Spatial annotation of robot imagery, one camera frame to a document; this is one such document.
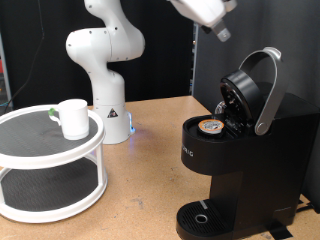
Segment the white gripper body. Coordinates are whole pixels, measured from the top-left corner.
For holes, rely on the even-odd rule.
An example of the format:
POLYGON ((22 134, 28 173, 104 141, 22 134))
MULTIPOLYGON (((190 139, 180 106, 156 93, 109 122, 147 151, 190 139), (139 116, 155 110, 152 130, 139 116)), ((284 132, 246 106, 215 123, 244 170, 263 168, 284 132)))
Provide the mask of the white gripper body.
POLYGON ((200 24, 213 27, 227 12, 237 6, 237 0, 169 0, 184 17, 200 24))

